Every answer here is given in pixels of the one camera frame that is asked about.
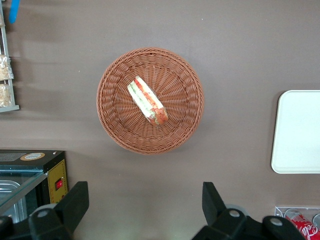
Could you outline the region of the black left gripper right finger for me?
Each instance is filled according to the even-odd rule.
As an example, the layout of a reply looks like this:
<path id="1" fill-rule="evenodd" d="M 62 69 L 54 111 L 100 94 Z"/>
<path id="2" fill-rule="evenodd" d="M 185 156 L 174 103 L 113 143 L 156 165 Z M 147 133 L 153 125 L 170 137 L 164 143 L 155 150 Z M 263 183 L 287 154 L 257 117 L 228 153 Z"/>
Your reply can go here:
<path id="1" fill-rule="evenodd" d="M 249 240 L 247 216 L 237 208 L 226 207 L 212 182 L 202 185 L 202 211 L 205 225 L 194 240 Z"/>

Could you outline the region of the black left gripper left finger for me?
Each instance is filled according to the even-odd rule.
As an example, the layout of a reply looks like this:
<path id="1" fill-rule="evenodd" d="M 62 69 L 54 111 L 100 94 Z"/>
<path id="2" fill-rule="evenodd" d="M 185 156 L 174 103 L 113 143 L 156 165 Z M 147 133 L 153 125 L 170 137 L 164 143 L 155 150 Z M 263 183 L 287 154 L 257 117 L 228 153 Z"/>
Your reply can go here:
<path id="1" fill-rule="evenodd" d="M 74 231 L 89 208 L 86 181 L 77 182 L 54 207 L 38 208 L 29 218 L 33 240 L 72 240 Z"/>

